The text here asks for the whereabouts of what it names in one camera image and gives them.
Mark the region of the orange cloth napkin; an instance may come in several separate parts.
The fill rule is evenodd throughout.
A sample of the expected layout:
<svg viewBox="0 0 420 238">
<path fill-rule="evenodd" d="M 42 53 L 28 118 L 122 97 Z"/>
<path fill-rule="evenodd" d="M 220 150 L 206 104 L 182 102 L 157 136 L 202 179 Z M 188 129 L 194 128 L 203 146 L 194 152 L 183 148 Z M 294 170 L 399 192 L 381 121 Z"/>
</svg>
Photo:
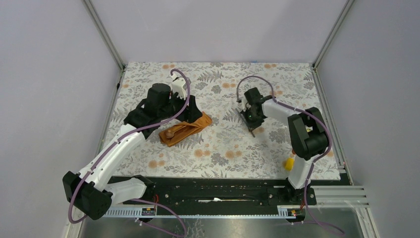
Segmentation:
<svg viewBox="0 0 420 238">
<path fill-rule="evenodd" d="M 187 137 L 201 132 L 207 126 L 212 124 L 212 119 L 206 113 L 193 123 L 181 122 L 159 133 L 162 144 L 168 147 L 174 146 Z"/>
</svg>

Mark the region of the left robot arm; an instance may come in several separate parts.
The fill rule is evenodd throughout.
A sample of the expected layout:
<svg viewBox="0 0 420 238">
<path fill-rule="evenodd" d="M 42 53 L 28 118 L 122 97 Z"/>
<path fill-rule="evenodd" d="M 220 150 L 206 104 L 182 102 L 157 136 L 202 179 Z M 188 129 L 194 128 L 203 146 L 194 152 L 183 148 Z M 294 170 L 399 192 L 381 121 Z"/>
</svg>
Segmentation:
<svg viewBox="0 0 420 238">
<path fill-rule="evenodd" d="M 97 220 L 115 204 L 137 199 L 143 204 L 152 201 L 154 191 L 139 176 L 109 183 L 116 169 L 133 149 L 145 143 L 153 131 L 173 119 L 192 123 L 202 116 L 191 96 L 188 82 L 171 85 L 154 84 L 138 106 L 130 111 L 112 141 L 88 165 L 77 173 L 68 171 L 62 181 L 70 203 L 69 221 L 73 207 L 84 217 Z"/>
</svg>

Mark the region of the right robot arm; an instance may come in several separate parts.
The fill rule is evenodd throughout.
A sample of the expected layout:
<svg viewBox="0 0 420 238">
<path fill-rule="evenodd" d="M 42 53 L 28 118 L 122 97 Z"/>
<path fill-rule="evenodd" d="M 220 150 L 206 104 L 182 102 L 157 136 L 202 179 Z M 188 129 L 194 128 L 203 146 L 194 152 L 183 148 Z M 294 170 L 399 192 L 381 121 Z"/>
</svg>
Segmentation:
<svg viewBox="0 0 420 238">
<path fill-rule="evenodd" d="M 301 110 L 280 103 L 271 95 L 264 97 L 256 87 L 246 91 L 237 102 L 242 120 L 250 132 L 260 127 L 267 118 L 288 126 L 296 157 L 287 178 L 291 186 L 284 190 L 284 198 L 290 204 L 297 204 L 304 197 L 302 188 L 310 183 L 311 165 L 331 145 L 320 110 L 316 107 Z"/>
</svg>

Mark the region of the dark metal utensil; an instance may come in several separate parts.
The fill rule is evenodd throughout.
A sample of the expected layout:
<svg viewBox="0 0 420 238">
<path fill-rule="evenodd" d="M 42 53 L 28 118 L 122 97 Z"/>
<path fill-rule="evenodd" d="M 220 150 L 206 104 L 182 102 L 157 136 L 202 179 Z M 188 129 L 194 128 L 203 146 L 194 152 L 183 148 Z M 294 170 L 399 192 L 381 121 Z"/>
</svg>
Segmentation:
<svg viewBox="0 0 420 238">
<path fill-rule="evenodd" d="M 251 124 L 247 121 L 244 112 L 243 111 L 240 111 L 239 112 L 239 115 L 240 115 L 242 121 L 244 122 L 244 124 L 246 125 L 248 132 L 252 135 L 253 138 L 255 138 L 256 136 L 255 136 L 255 134 L 253 132 L 254 131 L 254 128 L 251 127 Z"/>
</svg>

